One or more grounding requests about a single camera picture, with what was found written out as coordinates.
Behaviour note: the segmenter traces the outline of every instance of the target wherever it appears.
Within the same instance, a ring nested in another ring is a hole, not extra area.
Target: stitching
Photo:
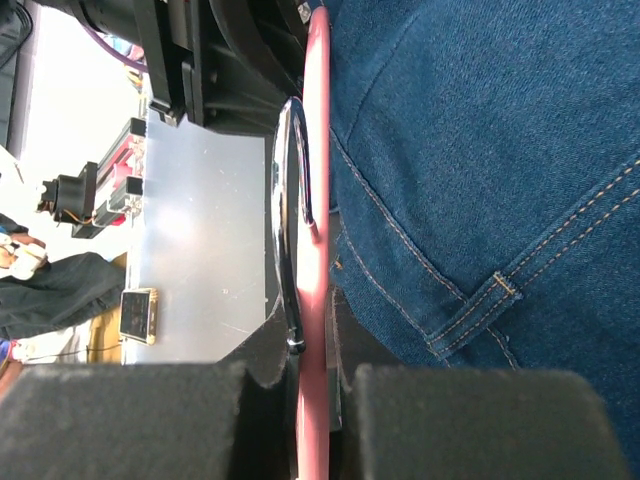
[[[411,242],[409,241],[409,238],[406,236],[406,234],[404,232],[402,232],[400,230],[400,228],[396,225],[395,220],[393,219],[393,217],[389,214],[389,212],[387,211],[386,207],[384,205],[382,205],[382,203],[380,202],[380,200],[378,200],[376,198],[376,195],[374,195],[373,190],[371,189],[371,187],[367,184],[367,182],[365,181],[364,178],[362,178],[362,175],[360,174],[360,172],[358,171],[358,169],[355,167],[355,165],[353,165],[353,163],[351,162],[351,160],[348,158],[347,153],[344,151],[344,149],[342,148],[342,145],[340,144],[340,141],[338,140],[338,137],[336,136],[335,132],[333,130],[331,130],[331,134],[335,139],[336,142],[336,146],[338,147],[338,150],[340,151],[340,154],[342,155],[342,158],[344,159],[345,163],[347,164],[347,166],[351,169],[351,171],[353,172],[354,176],[356,177],[356,179],[358,180],[358,182],[360,183],[360,185],[362,185],[362,187],[364,188],[365,192],[367,192],[367,194],[369,195],[369,197],[371,197],[371,199],[373,200],[373,202],[377,205],[378,209],[380,210],[380,212],[382,212],[382,215],[384,216],[384,218],[387,220],[387,223],[391,226],[391,228],[393,228],[393,230],[398,234],[398,236],[400,237],[400,239],[402,240],[402,242],[406,245],[406,247],[409,249],[409,251],[411,253],[413,253],[413,255],[418,259],[418,261],[422,264],[422,266],[433,276],[433,278],[435,278],[440,284],[444,285],[447,290],[449,290],[453,295],[455,295],[455,297],[458,300],[464,300],[464,298],[462,297],[462,295],[460,295],[456,290],[456,288],[454,288],[452,285],[449,284],[449,282],[447,282],[446,280],[442,279],[430,266],[429,264],[422,258],[421,254],[418,252],[418,250],[416,249],[416,247],[414,247]]]
[[[622,199],[622,201],[620,203],[615,205],[610,211],[608,211],[602,217],[600,217],[600,219],[597,222],[595,222],[593,225],[591,225],[589,228],[587,228],[584,232],[582,232],[580,235],[578,235],[576,238],[574,238],[571,241],[571,243],[569,243],[569,245],[565,246],[562,250],[560,250],[558,253],[556,253],[555,256],[553,256],[542,268],[540,268],[540,270],[538,270],[527,281],[527,283],[524,284],[523,288],[526,287],[527,285],[529,285],[531,282],[533,282],[536,278],[538,278],[540,276],[540,274],[542,272],[544,272],[547,268],[549,268],[553,263],[555,263],[556,260],[558,260],[565,253],[567,253],[573,246],[575,246],[577,243],[579,243],[584,237],[586,237],[591,232],[593,232],[598,225],[600,225],[602,222],[607,220],[611,215],[613,215],[620,208],[620,206],[623,203],[627,203],[629,200],[631,200],[636,195],[638,195],[638,193],[640,193],[640,188],[637,188],[636,190],[634,190],[631,193],[631,195],[629,195],[628,197]]]
[[[353,130],[356,128],[356,124],[358,123],[358,120],[360,119],[360,113],[362,112],[362,105],[364,105],[364,102],[369,97],[369,94],[371,93],[371,90],[373,90],[373,87],[378,82],[378,79],[380,78],[380,75],[382,75],[382,72],[384,72],[387,69],[387,66],[389,65],[391,60],[393,60],[393,58],[395,56],[395,53],[396,53],[396,50],[398,50],[398,48],[400,47],[400,44],[404,40],[405,35],[409,32],[409,29],[413,26],[413,24],[416,22],[416,20],[420,17],[420,14],[421,14],[420,10],[414,12],[413,18],[411,18],[407,22],[405,27],[400,32],[400,35],[398,36],[398,39],[396,40],[396,42],[393,44],[393,46],[389,50],[389,56],[385,59],[385,61],[382,64],[382,66],[380,67],[378,72],[375,74],[375,76],[371,80],[371,84],[369,85],[367,90],[364,92],[364,95],[362,96],[362,99],[358,103],[358,108],[356,110],[356,118],[354,118],[353,123],[351,124],[351,127],[349,128],[349,131],[347,132],[347,135],[346,135],[346,141],[347,142],[349,141],[349,138],[351,138],[351,134],[353,133]]]
[[[491,315],[496,308],[498,308],[500,305],[502,305],[504,303],[504,301],[507,298],[509,298],[509,296],[510,295],[507,293],[504,297],[502,297],[498,303],[496,303],[493,307],[491,307],[491,310],[489,310],[480,320],[478,320],[478,323],[476,323],[469,330],[467,330],[465,333],[463,333],[455,342],[451,343],[451,345],[449,345],[447,348],[445,348],[444,350],[440,351],[440,354],[442,355],[444,352],[452,350],[457,344],[459,344],[460,342],[462,342],[462,340],[464,340],[466,337],[468,337],[469,334],[471,334],[471,332],[473,332],[476,328],[478,328],[482,324],[484,319],[487,318],[489,315]]]
[[[556,235],[558,235],[560,232],[562,232],[565,228],[567,228],[569,226],[569,224],[571,222],[573,222],[576,218],[578,218],[578,215],[586,212],[591,206],[593,206],[593,204],[596,203],[596,201],[598,201],[599,198],[601,198],[605,193],[607,193],[609,190],[611,190],[617,183],[619,183],[624,177],[626,177],[627,175],[629,175],[633,169],[635,167],[637,167],[638,165],[640,165],[640,159],[636,160],[636,162],[628,167],[626,170],[624,170],[622,172],[621,175],[619,175],[613,182],[611,182],[609,185],[607,185],[606,187],[604,187],[602,190],[600,190],[598,193],[596,193],[594,195],[594,197],[589,200],[587,202],[586,205],[584,205],[582,208],[580,208],[576,213],[574,213],[573,215],[571,215],[566,222],[564,222],[564,224],[562,224],[562,226],[558,227],[558,229],[556,229],[555,232],[553,232],[551,235],[549,235],[549,237],[543,241],[540,245],[538,245],[535,250],[533,252],[531,252],[524,260],[522,260],[522,262],[520,262],[520,264],[518,264],[518,266],[516,267],[516,269],[511,272],[511,274],[509,275],[509,278],[513,277],[516,273],[518,273],[520,271],[520,269],[522,269],[522,267],[524,267],[524,265],[531,260],[531,258],[533,258],[535,255],[537,255],[540,250],[542,250],[545,245],[547,245],[551,240],[553,240],[555,238]]]
[[[511,287],[509,287],[509,285],[506,284],[506,282],[502,278],[500,278],[497,272],[493,274],[493,278],[495,278],[496,282],[498,282],[502,288],[509,292],[510,295],[516,293]]]
[[[454,328],[456,328],[458,325],[460,325],[460,323],[462,323],[462,321],[467,318],[469,315],[471,315],[471,313],[476,309],[476,307],[478,305],[480,305],[480,303],[487,297],[487,295],[489,295],[491,293],[491,290],[493,290],[495,287],[498,286],[498,283],[494,283],[493,285],[491,285],[486,292],[484,292],[484,295],[482,295],[478,301],[469,309],[467,310],[467,312],[458,319],[458,321],[456,323],[454,323],[453,325],[451,325],[449,328],[447,328],[444,332],[442,332],[440,335],[438,335],[436,338],[434,338],[433,340],[430,340],[429,345],[432,345],[434,342],[437,342],[438,340],[440,340],[441,338],[443,338],[447,333],[449,333],[451,330],[453,330]]]
[[[351,243],[351,239],[349,238],[349,234],[347,233],[346,229],[344,228],[344,225],[342,226],[343,232],[344,232],[344,240],[347,243],[347,246],[349,247],[349,249],[351,250],[351,253],[353,253],[353,256],[355,257],[356,261],[358,262],[358,264],[360,265],[360,268],[362,269],[362,271],[364,272],[364,274],[366,275],[366,277],[376,286],[376,288],[378,289],[378,291],[380,293],[382,293],[382,295],[384,296],[384,298],[391,304],[393,305],[399,312],[400,314],[409,322],[409,324],[415,329],[417,330],[420,335],[422,335],[422,337],[425,339],[425,343],[427,344],[427,348],[429,349],[429,352],[431,352],[433,355],[435,355],[436,358],[440,358],[438,356],[438,354],[431,348],[431,345],[429,344],[429,342],[427,341],[427,335],[422,331],[422,329],[418,326],[418,324],[416,323],[416,321],[411,318],[411,315],[409,315],[407,313],[407,311],[402,308],[402,306],[393,299],[393,297],[391,297],[391,295],[389,295],[387,293],[387,291],[382,287],[382,285],[380,285],[375,278],[373,278],[373,275],[371,275],[371,273],[369,272],[369,270],[367,269],[367,266],[364,264],[364,262],[362,261],[362,259],[360,258],[360,256],[358,255],[358,253],[356,252],[355,247],[353,246],[353,243]]]
[[[500,340],[500,337],[498,337],[495,333],[493,333],[493,330],[491,330],[491,328],[487,328],[487,332],[489,332],[491,336],[496,339],[496,342],[498,342],[498,345],[500,345],[500,348],[502,349],[502,353],[504,354],[506,359],[509,361],[509,365],[511,365],[511,368],[513,370],[517,370],[518,368],[516,367],[516,364],[511,359],[511,355],[509,355],[509,353],[507,352],[507,347],[504,346],[504,343],[502,343],[502,340]]]

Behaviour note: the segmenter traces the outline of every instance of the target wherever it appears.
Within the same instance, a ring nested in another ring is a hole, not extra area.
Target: white floor
[[[94,240],[74,240],[70,226],[58,226],[50,216],[35,213],[37,197],[32,193],[44,180],[75,176],[87,161],[99,162],[127,119],[137,114],[138,95],[122,65],[95,45],[75,19],[58,11],[38,12],[32,41],[21,55],[35,57],[18,156],[26,185],[12,168],[0,166],[0,212],[46,242],[51,260],[86,251],[114,258],[127,249],[126,227],[105,231]],[[86,324],[78,327],[68,342],[61,342],[66,334],[43,336],[35,342],[37,355],[68,351],[70,345],[81,350],[88,341],[87,331]]]

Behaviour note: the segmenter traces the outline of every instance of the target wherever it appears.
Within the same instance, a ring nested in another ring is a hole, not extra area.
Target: black cable
[[[15,43],[7,48],[0,56],[0,70],[9,63],[9,60],[13,58],[16,52],[20,47],[22,47],[22,45],[24,45],[24,42],[27,41],[33,32],[33,18],[31,18],[31,14],[27,11],[24,5],[20,3],[16,4],[16,16],[20,20],[22,28],[20,29],[20,33],[18,34],[18,38]]]
[[[89,352],[106,352],[108,350],[113,350],[113,349],[118,348],[120,346],[122,346],[122,344],[118,343],[117,345],[111,345],[110,347],[105,347],[105,348],[89,348],[89,347],[87,347],[84,350],[76,350],[75,352],[57,353],[57,354],[52,354],[52,355],[43,355],[41,357],[27,358],[26,361],[27,362],[31,362],[33,360],[43,360],[45,358],[69,357],[71,355],[78,355],[79,353],[86,353],[88,355]]]

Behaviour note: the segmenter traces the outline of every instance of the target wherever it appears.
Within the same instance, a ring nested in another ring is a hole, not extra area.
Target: jeans
[[[640,2],[324,3],[358,320],[412,365],[581,374],[640,474]]]

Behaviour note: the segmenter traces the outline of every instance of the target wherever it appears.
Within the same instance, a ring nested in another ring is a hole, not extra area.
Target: black pants
[[[0,337],[15,340],[83,323],[120,303],[125,271],[100,255],[65,258],[30,280],[0,280]]]

